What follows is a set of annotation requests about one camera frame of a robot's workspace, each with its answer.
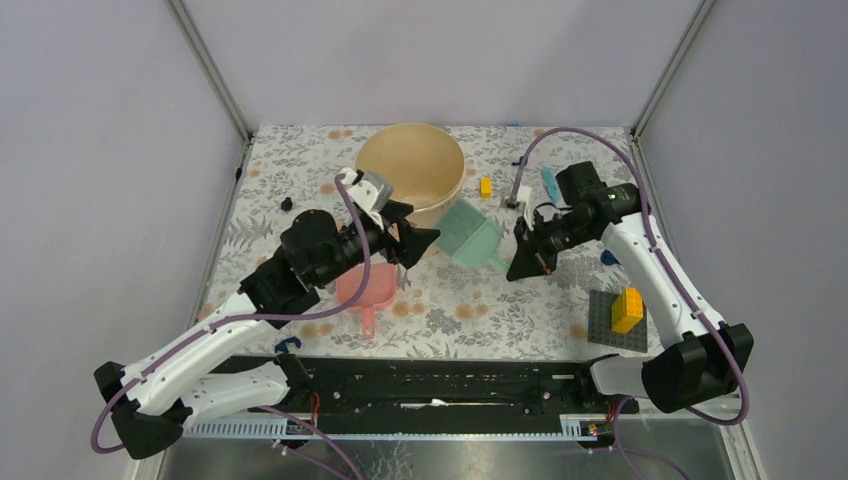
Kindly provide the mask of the green hand brush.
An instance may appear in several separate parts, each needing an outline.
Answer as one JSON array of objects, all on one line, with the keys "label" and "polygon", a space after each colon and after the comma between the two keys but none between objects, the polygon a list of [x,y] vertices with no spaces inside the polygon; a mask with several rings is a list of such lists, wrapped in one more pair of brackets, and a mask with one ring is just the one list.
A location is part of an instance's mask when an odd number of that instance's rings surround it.
[{"label": "green hand brush", "polygon": [[435,228],[440,231],[435,245],[455,264],[477,268],[488,263],[507,272],[508,265],[498,253],[501,228],[468,201],[456,200]]}]

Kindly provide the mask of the pink plastic dustpan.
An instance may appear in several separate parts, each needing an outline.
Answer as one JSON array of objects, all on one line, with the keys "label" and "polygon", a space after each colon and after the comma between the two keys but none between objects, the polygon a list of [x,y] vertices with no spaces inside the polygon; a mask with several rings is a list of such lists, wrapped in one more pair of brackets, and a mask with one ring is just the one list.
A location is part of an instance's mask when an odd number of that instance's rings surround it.
[{"label": "pink plastic dustpan", "polygon": [[349,310],[361,314],[362,333],[366,339],[376,336],[376,312],[390,306],[395,299],[396,275],[397,267],[393,264],[372,264],[365,289],[353,302],[351,299],[364,279],[364,266],[351,269],[335,281],[338,302],[348,302]]}]

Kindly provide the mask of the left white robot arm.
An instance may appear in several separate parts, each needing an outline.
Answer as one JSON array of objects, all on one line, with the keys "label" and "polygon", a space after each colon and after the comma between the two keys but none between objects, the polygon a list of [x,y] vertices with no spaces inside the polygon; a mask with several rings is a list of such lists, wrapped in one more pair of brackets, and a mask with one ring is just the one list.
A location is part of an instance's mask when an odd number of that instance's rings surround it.
[{"label": "left white robot arm", "polygon": [[125,450],[144,459],[173,445],[191,425],[239,410],[309,401],[303,374],[275,361],[236,374],[211,372],[243,346],[295,322],[319,320],[364,297],[379,253],[415,266],[440,236],[412,225],[413,208],[390,201],[366,212],[346,203],[351,224],[338,227],[320,209],[298,214],[270,259],[243,279],[217,310],[155,353],[129,365],[106,362],[94,372],[105,405],[89,442],[99,454]]}]

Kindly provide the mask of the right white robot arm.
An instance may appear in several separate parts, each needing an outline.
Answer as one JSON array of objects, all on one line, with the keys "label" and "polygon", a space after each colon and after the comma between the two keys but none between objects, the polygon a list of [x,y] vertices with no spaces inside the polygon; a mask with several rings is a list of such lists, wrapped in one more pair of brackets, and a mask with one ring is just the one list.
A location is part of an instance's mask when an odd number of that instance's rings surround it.
[{"label": "right white robot arm", "polygon": [[638,187],[607,185],[590,162],[565,168],[556,182],[568,210],[549,220],[536,213],[517,219],[507,280],[550,275],[559,253],[598,240],[641,295],[663,346],[653,358],[613,355],[590,361],[588,375],[573,386],[577,405],[597,412],[613,395],[627,395],[673,413],[733,392],[745,394],[751,332],[743,324],[727,324],[694,287],[670,254]]}]

